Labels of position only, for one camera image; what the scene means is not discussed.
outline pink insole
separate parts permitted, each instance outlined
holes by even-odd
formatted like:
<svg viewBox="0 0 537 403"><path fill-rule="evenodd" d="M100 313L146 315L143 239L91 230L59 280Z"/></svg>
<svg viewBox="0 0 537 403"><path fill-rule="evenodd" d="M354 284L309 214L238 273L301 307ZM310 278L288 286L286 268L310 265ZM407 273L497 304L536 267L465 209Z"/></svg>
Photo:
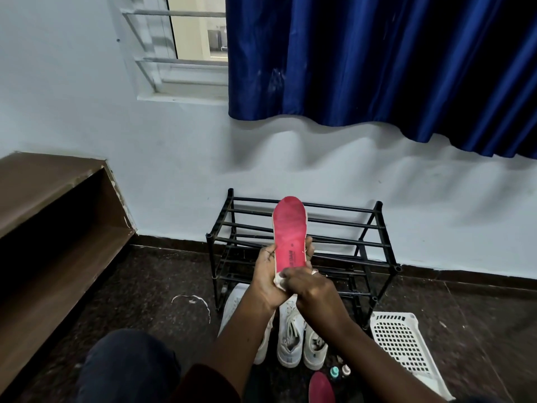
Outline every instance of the pink insole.
<svg viewBox="0 0 537 403"><path fill-rule="evenodd" d="M315 372L309 381L309 403L336 403L330 380L322 372Z"/></svg>
<svg viewBox="0 0 537 403"><path fill-rule="evenodd" d="M305 266L306 220L304 205L298 198L286 196L276 205L272 213L276 273L287 267Z"/></svg>

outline teal bottle cap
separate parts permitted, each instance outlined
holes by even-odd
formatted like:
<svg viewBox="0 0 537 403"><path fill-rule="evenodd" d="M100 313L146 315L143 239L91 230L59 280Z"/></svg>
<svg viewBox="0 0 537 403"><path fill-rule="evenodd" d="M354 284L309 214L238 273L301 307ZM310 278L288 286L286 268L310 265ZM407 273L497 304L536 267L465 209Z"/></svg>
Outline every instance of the teal bottle cap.
<svg viewBox="0 0 537 403"><path fill-rule="evenodd" d="M332 379L336 379L339 376L339 367L332 366L330 368L330 376L332 376Z"/></svg>

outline dark tiled floor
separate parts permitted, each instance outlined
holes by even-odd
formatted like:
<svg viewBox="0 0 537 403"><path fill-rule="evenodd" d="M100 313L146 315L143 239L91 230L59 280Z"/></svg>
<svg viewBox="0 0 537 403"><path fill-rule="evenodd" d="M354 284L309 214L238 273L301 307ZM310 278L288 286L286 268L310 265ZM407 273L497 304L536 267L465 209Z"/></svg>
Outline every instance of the dark tiled floor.
<svg viewBox="0 0 537 403"><path fill-rule="evenodd" d="M105 274L56 343L34 363L33 376L17 401L69 401L85 354L114 329L150 332L177 352L185 370L216 338L220 319L214 313L206 255L129 247ZM208 302L210 324L202 302L180 297L171 303L174 296L191 294ZM416 315L454 396L487 394L537 402L537 292L398 277L377 310ZM312 372L302 364L280 366L276 343L273 331L265 365L276 401L306 402ZM335 356L329 353L326 363L325 371ZM351 376L335 385L342 401L352 400L357 381Z"/></svg>

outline black metal rack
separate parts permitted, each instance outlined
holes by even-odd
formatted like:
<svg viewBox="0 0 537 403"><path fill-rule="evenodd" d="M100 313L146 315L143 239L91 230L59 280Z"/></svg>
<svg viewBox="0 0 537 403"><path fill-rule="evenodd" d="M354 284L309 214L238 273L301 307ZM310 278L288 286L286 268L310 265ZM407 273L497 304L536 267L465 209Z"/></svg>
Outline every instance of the black metal rack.
<svg viewBox="0 0 537 403"><path fill-rule="evenodd" d="M263 204L266 206L271 203L276 205L278 202L278 200L274 199L237 197L234 196L232 188L228 190L228 196L216 223L211 233L206 234L217 311L222 310L225 294L228 291L228 282L250 283L252 280L258 250L265 246L263 243L252 240L273 240L273 236L270 235L273 232L271 228L236 222L239 214L272 217L272 212L247 209L247 205L242 205L243 207L241 207L238 203L257 203L258 205ZM309 236L312 237L313 243L342 244L355 247L354 255L316 251L312 258L312 265L320 273L338 283L336 286L338 287L339 295L352 302L356 322L363 328L368 328L373 309L386 292L393 277L401 271L401 267L395 261L382 216L382 202L377 201L372 209L322 205L319 203L304 203L304 206L306 209L343 210L369 214L367 223L308 217L308 229L310 223L325 223L362 229L357 240L319 235ZM231 216L231 221L226 220L228 219L228 214ZM222 227L227 227L229 237L219 236ZM379 242L364 241L364 237L370 229L378 231ZM269 235L257 234L256 232L269 233ZM368 247L382 248L386 261L379 262L368 259L366 250ZM217 260L218 255L216 254L218 250L221 251L219 260ZM387 273L386 280L383 282L380 280L379 282L379 277L384 276L377 276L374 280L373 273L375 272ZM345 284L346 288L342 289L342 283Z"/></svg>

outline perforated basket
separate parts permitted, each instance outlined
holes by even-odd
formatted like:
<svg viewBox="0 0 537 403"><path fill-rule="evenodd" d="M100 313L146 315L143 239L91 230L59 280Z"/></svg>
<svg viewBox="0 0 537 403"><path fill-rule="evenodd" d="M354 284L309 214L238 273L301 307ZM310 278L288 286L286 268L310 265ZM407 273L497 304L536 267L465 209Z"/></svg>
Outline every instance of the perforated basket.
<svg viewBox="0 0 537 403"><path fill-rule="evenodd" d="M418 329L418 319L410 313L375 311L371 315L373 339L392 358L446 400L455 399Z"/></svg>

